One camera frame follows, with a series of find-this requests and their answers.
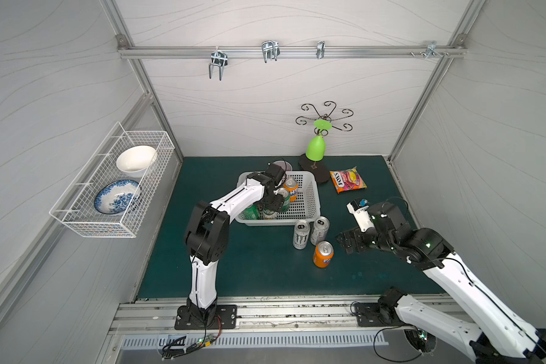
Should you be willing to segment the white Monster can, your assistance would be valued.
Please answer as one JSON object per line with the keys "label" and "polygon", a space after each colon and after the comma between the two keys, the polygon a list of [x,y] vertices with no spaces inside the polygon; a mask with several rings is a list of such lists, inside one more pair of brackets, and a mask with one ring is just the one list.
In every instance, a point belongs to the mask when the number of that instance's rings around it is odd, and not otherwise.
{"label": "white Monster can", "polygon": [[307,246],[310,224],[306,220],[298,220],[294,226],[293,246],[296,250],[304,250]]}
{"label": "white Monster can", "polygon": [[324,216],[318,217],[312,223],[312,230],[310,233],[311,244],[316,246],[320,242],[325,241],[329,228],[330,228],[330,221]]}

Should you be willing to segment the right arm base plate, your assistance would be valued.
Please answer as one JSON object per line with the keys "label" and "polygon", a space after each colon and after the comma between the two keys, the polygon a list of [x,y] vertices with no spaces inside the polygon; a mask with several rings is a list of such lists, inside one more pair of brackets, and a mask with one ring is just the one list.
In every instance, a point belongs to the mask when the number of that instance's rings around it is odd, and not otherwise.
{"label": "right arm base plate", "polygon": [[359,327],[382,327],[392,323],[391,313],[382,303],[354,303],[352,312]]}

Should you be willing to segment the white plastic basket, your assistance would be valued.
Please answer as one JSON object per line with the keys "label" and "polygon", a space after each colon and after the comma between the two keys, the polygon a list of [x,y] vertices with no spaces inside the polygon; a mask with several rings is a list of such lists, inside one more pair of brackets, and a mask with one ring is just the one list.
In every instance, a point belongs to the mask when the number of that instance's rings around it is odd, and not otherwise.
{"label": "white plastic basket", "polygon": [[294,225],[298,220],[313,222],[320,217],[321,204],[314,175],[308,171],[288,171],[287,176],[298,184],[297,198],[290,203],[288,211],[280,213],[276,219],[249,220],[239,214],[235,221],[247,226],[285,226]]}

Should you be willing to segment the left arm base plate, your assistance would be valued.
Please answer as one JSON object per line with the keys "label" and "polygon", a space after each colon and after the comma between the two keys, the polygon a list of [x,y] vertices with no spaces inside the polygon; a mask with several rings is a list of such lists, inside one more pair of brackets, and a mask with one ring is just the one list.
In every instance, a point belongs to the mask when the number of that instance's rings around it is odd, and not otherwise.
{"label": "left arm base plate", "polygon": [[238,307],[236,305],[215,305],[201,309],[193,303],[180,306],[177,310],[174,329],[192,330],[232,330],[236,327]]}

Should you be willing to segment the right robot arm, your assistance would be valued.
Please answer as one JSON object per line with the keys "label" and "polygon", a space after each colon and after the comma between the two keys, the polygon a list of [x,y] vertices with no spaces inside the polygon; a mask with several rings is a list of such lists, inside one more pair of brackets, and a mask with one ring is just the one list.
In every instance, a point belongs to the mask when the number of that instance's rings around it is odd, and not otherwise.
{"label": "right robot arm", "polygon": [[393,253],[419,270],[453,298],[469,322],[426,306],[410,294],[390,288],[374,317],[386,326],[411,326],[459,350],[474,363],[541,363],[546,359],[546,329],[519,317],[470,271],[449,242],[430,228],[414,229],[390,202],[347,204],[357,226],[339,234],[374,250]]}

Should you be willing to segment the orange Fanta can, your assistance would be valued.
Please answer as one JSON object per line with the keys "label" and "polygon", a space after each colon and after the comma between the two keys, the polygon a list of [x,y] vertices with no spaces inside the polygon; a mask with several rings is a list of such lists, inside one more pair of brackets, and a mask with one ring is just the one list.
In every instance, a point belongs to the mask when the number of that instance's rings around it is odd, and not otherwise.
{"label": "orange Fanta can", "polygon": [[334,255],[334,248],[328,241],[321,241],[315,246],[312,261],[318,268],[326,268]]}

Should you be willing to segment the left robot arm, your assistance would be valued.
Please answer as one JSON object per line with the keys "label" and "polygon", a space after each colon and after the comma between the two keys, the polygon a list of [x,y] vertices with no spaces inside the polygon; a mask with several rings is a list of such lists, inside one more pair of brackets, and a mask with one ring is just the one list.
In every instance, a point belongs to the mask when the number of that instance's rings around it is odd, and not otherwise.
{"label": "left robot arm", "polygon": [[228,247],[231,223],[255,204],[279,212],[285,198],[278,190],[285,174],[282,167],[271,164],[265,171],[248,174],[239,187],[223,197],[194,206],[184,234],[192,269],[189,312],[202,318],[215,313],[218,261]]}

